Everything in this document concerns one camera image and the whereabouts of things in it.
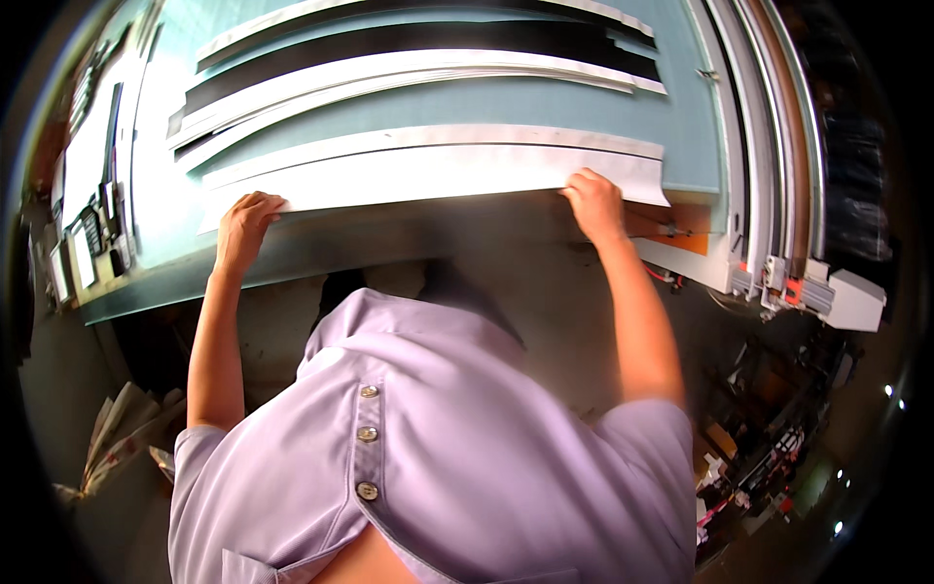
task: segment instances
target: red cable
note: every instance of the red cable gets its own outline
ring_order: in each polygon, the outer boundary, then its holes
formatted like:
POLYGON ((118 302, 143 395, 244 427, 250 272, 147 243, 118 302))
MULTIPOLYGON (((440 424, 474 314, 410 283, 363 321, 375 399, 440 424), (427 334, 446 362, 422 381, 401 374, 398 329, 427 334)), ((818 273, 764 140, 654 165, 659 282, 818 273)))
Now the red cable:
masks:
POLYGON ((663 282, 668 282, 668 280, 666 280, 666 279, 663 278, 662 276, 659 276, 658 274, 656 274, 655 272, 653 272, 653 271, 652 271, 652 268, 650 268, 649 266, 643 264, 643 267, 645 268, 645 271, 648 272, 653 278, 659 279, 659 280, 661 280, 661 281, 663 281, 663 282))

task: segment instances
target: shirt sleeve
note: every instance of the shirt sleeve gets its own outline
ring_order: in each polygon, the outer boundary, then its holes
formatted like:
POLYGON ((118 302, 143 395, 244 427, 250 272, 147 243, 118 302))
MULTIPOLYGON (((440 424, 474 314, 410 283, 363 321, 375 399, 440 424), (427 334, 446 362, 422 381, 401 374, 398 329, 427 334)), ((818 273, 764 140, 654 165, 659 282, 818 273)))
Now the shirt sleeve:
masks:
POLYGON ((687 414, 667 400, 628 402, 607 412, 594 426, 594 433, 661 495, 654 498, 655 507, 679 548, 693 557, 694 438, 687 414))
POLYGON ((175 448, 175 487, 172 489, 172 506, 169 512, 170 543, 175 539, 178 517, 188 503, 195 481, 225 435, 226 432, 214 426, 194 426, 178 434, 175 448))

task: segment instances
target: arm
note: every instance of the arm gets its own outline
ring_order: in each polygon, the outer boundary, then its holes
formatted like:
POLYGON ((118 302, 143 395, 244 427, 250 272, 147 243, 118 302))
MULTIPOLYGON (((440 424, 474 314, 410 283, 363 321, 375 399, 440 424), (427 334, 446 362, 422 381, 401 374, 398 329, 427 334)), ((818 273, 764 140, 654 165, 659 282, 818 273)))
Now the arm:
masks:
POLYGON ((229 431, 244 417, 243 370, 236 334, 236 306, 247 268, 284 203, 264 192, 244 195, 218 230, 218 258, 207 280, 205 300, 191 348, 188 370, 188 427, 229 431))
POLYGON ((623 226, 619 188, 589 168, 561 193, 603 264, 613 296, 622 398, 666 399, 685 407, 684 381, 672 326, 623 226))

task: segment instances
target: person's right hand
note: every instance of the person's right hand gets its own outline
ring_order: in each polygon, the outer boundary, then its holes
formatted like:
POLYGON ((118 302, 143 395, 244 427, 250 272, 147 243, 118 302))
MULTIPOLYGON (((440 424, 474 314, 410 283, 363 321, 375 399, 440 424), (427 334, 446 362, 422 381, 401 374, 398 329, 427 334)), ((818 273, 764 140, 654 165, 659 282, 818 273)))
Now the person's right hand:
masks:
POLYGON ((218 258, 215 273, 242 278, 260 252, 266 228, 278 221, 276 210, 285 199, 276 194, 254 191, 240 197, 220 220, 218 258))
POLYGON ((571 202, 578 227, 595 245, 608 239, 626 238, 622 194, 605 177, 581 168, 568 178, 567 187, 560 192, 571 202))

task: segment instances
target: lavender shirt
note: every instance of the lavender shirt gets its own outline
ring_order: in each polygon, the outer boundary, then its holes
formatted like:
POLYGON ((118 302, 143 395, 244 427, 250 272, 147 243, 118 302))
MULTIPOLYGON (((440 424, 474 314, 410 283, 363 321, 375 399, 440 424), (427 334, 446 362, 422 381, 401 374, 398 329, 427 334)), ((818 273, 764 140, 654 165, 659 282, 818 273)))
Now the lavender shirt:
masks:
POLYGON ((172 579, 305 584, 371 522, 423 582, 689 581, 684 412, 633 402, 591 430, 521 360, 473 313, 352 293, 291 387, 178 436, 172 579))

